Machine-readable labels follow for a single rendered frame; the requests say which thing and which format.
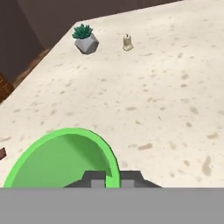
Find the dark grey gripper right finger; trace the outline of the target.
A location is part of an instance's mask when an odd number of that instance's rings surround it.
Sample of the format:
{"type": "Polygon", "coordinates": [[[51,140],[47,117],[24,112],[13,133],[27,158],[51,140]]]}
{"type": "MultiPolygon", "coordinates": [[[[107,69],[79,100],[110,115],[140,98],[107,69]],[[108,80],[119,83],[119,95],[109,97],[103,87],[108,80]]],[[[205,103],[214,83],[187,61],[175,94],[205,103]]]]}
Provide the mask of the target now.
{"type": "Polygon", "coordinates": [[[122,188],[160,188],[149,180],[144,179],[140,171],[121,171],[122,188]]]}

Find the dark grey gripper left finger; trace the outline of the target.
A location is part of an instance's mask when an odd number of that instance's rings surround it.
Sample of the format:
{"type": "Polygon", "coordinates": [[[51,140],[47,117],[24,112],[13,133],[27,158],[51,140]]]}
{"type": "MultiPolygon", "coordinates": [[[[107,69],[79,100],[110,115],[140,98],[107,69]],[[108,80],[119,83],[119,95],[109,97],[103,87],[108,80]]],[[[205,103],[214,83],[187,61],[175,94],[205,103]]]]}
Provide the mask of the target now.
{"type": "Polygon", "coordinates": [[[85,171],[80,180],[66,185],[66,188],[105,188],[105,171],[85,171]]]}

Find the green cup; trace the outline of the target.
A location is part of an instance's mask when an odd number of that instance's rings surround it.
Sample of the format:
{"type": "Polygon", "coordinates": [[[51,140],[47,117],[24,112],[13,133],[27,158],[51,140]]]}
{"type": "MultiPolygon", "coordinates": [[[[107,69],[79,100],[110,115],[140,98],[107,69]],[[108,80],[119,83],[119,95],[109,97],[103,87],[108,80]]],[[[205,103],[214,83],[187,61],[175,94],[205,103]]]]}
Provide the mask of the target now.
{"type": "Polygon", "coordinates": [[[105,173],[107,188],[121,186],[116,156],[101,136],[89,129],[58,129],[42,136],[23,152],[3,186],[62,188],[91,171],[105,173]]]}

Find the green succulent in grey pot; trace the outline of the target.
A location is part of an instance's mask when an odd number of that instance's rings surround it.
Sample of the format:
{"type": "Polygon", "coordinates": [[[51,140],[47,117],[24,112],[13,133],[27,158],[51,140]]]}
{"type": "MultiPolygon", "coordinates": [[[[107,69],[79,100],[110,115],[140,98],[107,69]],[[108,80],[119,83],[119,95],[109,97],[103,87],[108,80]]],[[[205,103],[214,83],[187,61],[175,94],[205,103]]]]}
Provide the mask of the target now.
{"type": "Polygon", "coordinates": [[[75,39],[75,46],[82,54],[94,53],[99,45],[98,39],[93,34],[93,29],[88,24],[76,26],[72,37],[75,39]]]}

